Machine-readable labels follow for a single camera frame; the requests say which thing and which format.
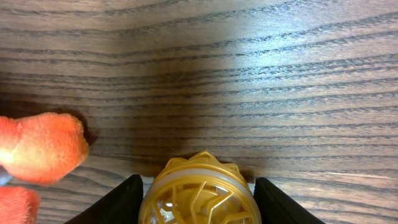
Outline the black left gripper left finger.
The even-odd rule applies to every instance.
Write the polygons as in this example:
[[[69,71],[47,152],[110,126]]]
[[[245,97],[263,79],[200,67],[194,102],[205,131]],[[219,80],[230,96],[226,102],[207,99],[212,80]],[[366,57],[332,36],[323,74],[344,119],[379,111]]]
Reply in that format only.
[[[143,196],[142,178],[139,174],[134,174],[65,224],[139,223]]]

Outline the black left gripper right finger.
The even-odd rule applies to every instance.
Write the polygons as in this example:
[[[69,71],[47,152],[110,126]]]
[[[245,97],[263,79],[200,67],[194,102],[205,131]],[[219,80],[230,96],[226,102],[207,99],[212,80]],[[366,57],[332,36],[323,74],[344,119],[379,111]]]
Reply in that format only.
[[[262,224],[325,224],[264,177],[256,179],[254,199]]]

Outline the yellow round wheel toy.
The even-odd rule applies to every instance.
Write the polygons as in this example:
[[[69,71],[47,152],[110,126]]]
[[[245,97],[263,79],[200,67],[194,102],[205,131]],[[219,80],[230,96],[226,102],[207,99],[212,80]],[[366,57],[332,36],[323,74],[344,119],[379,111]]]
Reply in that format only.
[[[239,168],[207,151],[171,158],[154,179],[139,223],[261,224],[257,203]]]

